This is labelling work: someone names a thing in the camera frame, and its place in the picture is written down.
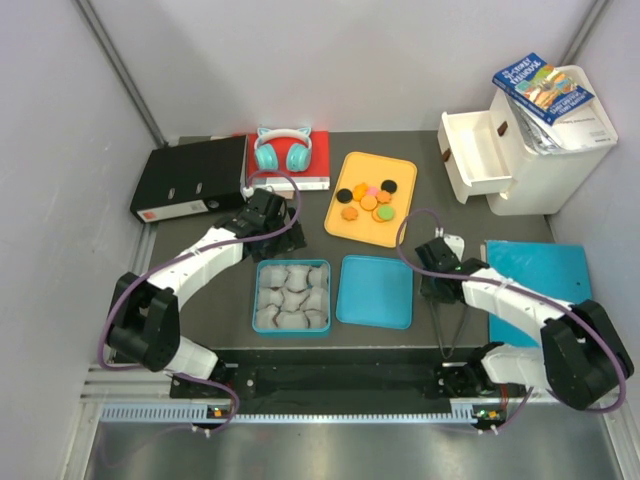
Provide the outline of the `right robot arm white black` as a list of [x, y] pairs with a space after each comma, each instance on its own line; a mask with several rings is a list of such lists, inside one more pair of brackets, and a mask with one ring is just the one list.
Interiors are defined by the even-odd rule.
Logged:
[[464, 365], [441, 369], [449, 391], [487, 396], [501, 385], [542, 389], [584, 411], [621, 388], [634, 364], [603, 306], [593, 300], [555, 299], [503, 276], [487, 263], [463, 259], [459, 237], [438, 236], [416, 248], [425, 275], [422, 295], [461, 303], [494, 315], [535, 341], [517, 347], [493, 341], [472, 352]]

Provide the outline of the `round orange cookie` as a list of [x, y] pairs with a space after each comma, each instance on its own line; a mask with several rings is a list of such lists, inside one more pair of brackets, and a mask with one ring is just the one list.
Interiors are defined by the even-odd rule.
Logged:
[[377, 205], [378, 201], [375, 196], [365, 195], [359, 202], [361, 208], [365, 211], [373, 211]]
[[379, 213], [378, 213], [378, 210], [377, 210], [377, 209], [376, 209], [376, 210], [373, 210], [371, 213], [372, 213], [372, 218], [373, 218], [376, 222], [378, 222], [378, 223], [383, 223], [383, 222], [384, 222], [384, 220], [379, 216]]

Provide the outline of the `green cookie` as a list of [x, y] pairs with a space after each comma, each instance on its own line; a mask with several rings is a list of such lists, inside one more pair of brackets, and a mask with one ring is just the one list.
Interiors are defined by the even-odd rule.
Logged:
[[390, 205], [382, 205], [376, 210], [376, 215], [381, 222], [389, 222], [395, 217], [395, 210]]

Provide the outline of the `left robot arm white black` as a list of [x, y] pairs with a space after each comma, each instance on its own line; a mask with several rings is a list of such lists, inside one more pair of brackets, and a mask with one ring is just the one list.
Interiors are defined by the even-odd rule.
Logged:
[[151, 372], [185, 378], [205, 396], [220, 394], [230, 374], [212, 351], [181, 334], [180, 311], [223, 271], [251, 258], [257, 262], [306, 245], [294, 207], [258, 189], [235, 215], [223, 218], [176, 258], [142, 275], [126, 273], [116, 282], [101, 334], [98, 359], [107, 369], [104, 348]]

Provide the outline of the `blue tin lid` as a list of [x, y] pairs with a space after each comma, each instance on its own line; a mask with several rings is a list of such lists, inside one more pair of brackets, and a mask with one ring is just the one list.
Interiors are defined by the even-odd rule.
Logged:
[[401, 260], [345, 256], [336, 318], [344, 324], [406, 330], [412, 324], [413, 291], [413, 271]]

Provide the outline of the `orange flower cookie bottom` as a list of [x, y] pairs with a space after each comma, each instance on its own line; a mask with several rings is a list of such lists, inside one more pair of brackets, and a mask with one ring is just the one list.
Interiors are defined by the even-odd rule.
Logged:
[[355, 221], [358, 219], [359, 212], [352, 206], [347, 206], [341, 210], [341, 218], [346, 221]]

